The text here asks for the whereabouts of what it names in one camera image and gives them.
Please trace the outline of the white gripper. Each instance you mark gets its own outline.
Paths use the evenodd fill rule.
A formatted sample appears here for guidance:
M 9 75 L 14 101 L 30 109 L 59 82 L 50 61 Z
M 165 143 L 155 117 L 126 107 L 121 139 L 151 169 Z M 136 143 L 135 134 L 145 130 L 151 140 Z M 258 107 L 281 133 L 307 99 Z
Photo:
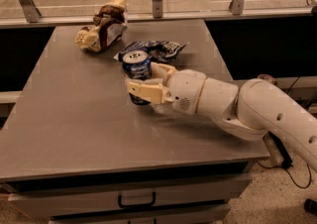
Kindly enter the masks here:
M 193 115 L 207 76 L 191 69 L 177 71 L 165 63 L 152 62 L 151 69 L 151 79 L 127 78 L 127 91 L 154 104 L 169 102 L 175 111 Z

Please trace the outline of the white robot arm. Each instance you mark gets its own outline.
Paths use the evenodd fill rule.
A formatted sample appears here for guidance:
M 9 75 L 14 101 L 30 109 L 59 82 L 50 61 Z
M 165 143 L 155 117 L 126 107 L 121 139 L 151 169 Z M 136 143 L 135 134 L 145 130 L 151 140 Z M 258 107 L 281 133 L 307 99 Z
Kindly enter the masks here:
M 152 63 L 152 77 L 126 79 L 127 91 L 153 104 L 168 103 L 188 115 L 209 118 L 246 141 L 271 132 L 317 170 L 317 119 L 274 84 L 255 78 L 242 86 L 204 73 Z

